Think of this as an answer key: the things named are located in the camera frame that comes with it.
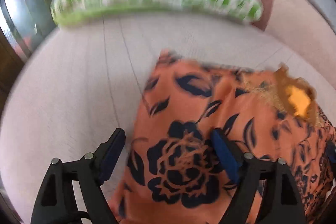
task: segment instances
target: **glass pane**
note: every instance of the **glass pane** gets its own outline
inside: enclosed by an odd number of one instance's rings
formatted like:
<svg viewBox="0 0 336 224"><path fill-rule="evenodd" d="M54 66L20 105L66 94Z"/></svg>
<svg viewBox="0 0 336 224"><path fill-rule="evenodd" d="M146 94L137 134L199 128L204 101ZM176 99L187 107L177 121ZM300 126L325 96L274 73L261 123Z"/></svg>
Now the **glass pane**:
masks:
<svg viewBox="0 0 336 224"><path fill-rule="evenodd" d="M0 27L24 60L55 28L50 13L52 0L2 0Z"/></svg>

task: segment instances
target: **blue gripper pad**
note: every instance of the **blue gripper pad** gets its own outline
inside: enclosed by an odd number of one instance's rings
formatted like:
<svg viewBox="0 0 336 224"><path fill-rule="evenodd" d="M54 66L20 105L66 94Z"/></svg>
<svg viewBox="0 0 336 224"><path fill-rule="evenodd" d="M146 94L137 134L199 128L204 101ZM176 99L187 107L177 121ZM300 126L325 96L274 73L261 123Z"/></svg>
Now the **blue gripper pad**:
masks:
<svg viewBox="0 0 336 224"><path fill-rule="evenodd" d="M235 183L239 183L239 173L238 170L241 167L241 163L237 162L230 152L229 148L222 140L220 136L221 132L219 130L214 130L211 133L212 146L216 151L217 157L223 168L225 169L229 179Z"/></svg>

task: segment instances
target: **orange floral fabric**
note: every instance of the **orange floral fabric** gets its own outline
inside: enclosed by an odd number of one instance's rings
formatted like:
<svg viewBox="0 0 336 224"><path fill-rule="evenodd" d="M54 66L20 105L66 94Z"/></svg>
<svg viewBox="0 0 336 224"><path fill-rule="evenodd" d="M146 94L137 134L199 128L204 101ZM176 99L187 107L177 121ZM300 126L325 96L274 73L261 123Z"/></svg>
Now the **orange floral fabric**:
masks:
<svg viewBox="0 0 336 224"><path fill-rule="evenodd" d="M214 128L243 152L284 158L312 222L332 186L325 148L335 128L319 107L315 125L279 110L274 86L271 71L162 53L143 92L125 175L109 201L120 223L219 223L236 185L212 148ZM248 223L256 220L262 193L261 181Z"/></svg>

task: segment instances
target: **floral pattern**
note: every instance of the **floral pattern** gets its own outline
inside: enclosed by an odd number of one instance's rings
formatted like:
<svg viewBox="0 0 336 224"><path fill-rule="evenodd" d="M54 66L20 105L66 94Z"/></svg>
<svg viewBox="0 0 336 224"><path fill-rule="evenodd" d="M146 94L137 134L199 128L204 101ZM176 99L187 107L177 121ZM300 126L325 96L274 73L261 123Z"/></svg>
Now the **floral pattern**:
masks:
<svg viewBox="0 0 336 224"><path fill-rule="evenodd" d="M307 190L307 181L308 177L302 173L301 166L299 165L295 171L294 176L297 188L299 189L299 193L301 196L301 199L305 197L305 193Z"/></svg>
<svg viewBox="0 0 336 224"><path fill-rule="evenodd" d="M223 170L211 146L203 140L194 122L172 122L167 139L148 149L149 171L155 178L148 182L154 201L176 203L193 208L212 203L219 196Z"/></svg>
<svg viewBox="0 0 336 224"><path fill-rule="evenodd" d="M322 154L319 165L320 165L320 171L321 171L319 185L321 185L325 183L326 179L330 179L330 174L329 174L329 169L328 169L329 160L325 153Z"/></svg>

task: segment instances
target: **yellow fabric patch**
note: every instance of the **yellow fabric patch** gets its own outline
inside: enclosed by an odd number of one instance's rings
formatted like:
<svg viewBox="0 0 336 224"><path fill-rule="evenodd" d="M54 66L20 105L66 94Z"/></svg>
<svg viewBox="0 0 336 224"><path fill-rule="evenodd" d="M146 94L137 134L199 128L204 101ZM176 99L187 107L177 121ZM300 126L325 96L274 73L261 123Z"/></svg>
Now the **yellow fabric patch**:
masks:
<svg viewBox="0 0 336 224"><path fill-rule="evenodd" d="M308 97L306 92L294 85L289 85L286 87L286 93L289 96L289 103L296 110L294 115L305 118L307 116L307 108L311 103L311 99Z"/></svg>

